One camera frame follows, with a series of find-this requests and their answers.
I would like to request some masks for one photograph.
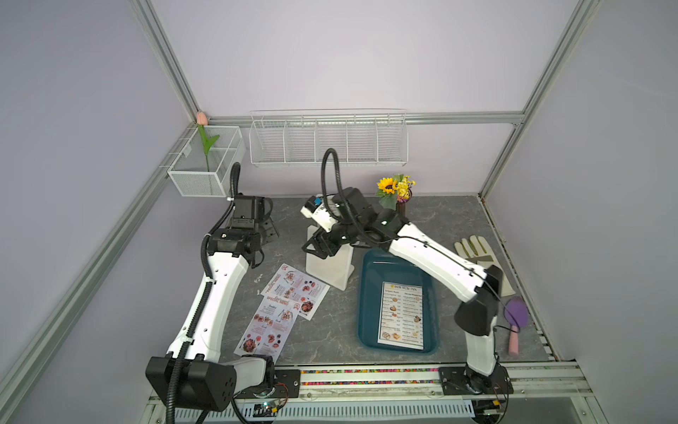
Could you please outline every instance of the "marble surface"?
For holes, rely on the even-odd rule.
[[[377,204],[376,198],[368,200]],[[265,261],[249,271],[238,287],[224,329],[222,361],[238,358],[233,351],[262,300],[257,291],[263,290],[280,265],[287,263],[301,271],[305,270],[306,254],[302,252],[301,246],[306,241],[306,228],[313,222],[299,212],[304,199],[274,199],[273,203],[271,216],[280,238],[264,246]],[[454,242],[471,235],[484,236],[494,252],[501,251],[476,197],[415,196],[407,204],[406,215],[423,232],[452,251]],[[277,365],[465,362],[464,333],[454,323],[454,312],[460,301],[438,281],[434,283],[440,327],[440,344],[436,351],[426,355],[397,353],[371,349],[361,344],[357,336],[357,315],[360,271],[365,252],[366,249],[354,249],[355,271],[345,291],[331,287],[311,321],[303,317],[296,320]],[[503,257],[499,261],[503,269],[508,269]],[[516,288],[513,276],[509,274],[508,278],[513,288]],[[499,324],[508,325],[501,312]],[[520,356],[512,358],[508,355],[508,342],[509,332],[500,328],[496,333],[496,344],[501,361],[547,360],[532,321],[519,334]]]

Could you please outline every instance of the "plastic tray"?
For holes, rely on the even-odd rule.
[[[377,343],[383,282],[423,288],[423,350]],[[390,253],[377,249],[370,250],[363,259],[358,301],[358,339],[365,346],[374,349],[421,354],[431,353],[438,348],[438,314],[433,279],[419,267]]]

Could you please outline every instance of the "restaurant menu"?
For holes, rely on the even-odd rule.
[[[290,299],[264,295],[233,353],[270,355],[274,362],[277,361],[300,307],[300,303]]]
[[[275,295],[299,303],[299,315],[310,320],[329,289],[330,286],[316,277],[311,277],[283,263],[262,294],[264,296]]]
[[[377,343],[424,350],[423,289],[383,283]]]

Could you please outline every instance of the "yellow flower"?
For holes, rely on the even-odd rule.
[[[377,187],[384,193],[395,193],[395,188],[393,187],[393,178],[382,178],[382,180],[377,184]]]

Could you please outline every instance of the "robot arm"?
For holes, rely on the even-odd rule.
[[[454,319],[466,333],[465,389],[472,393],[492,393],[493,374],[499,368],[493,331],[497,322],[496,293],[500,291],[501,269],[484,269],[459,257],[394,210],[375,212],[358,189],[349,187],[343,189],[342,194],[344,200],[339,194],[327,199],[332,213],[327,211],[320,196],[308,199],[301,212],[321,228],[304,245],[304,251],[325,259],[335,255],[343,244],[365,242],[417,265],[440,281],[462,301]],[[362,231],[349,219],[348,208]]]
[[[231,225],[211,234],[207,242],[207,261],[213,278],[203,274],[198,293],[181,330],[167,349],[164,358],[153,357],[146,367],[146,377],[158,396],[167,402],[170,375],[177,361],[181,374],[175,406],[222,411],[233,396],[248,387],[273,387],[275,374],[271,357],[247,355],[233,362],[219,363],[221,340],[233,298],[248,268],[258,266],[256,253],[262,244],[277,238],[270,219],[264,212],[270,199],[236,195]],[[210,288],[199,314],[193,337],[188,336],[192,320],[197,316],[203,293]],[[179,352],[190,342],[183,358]]]

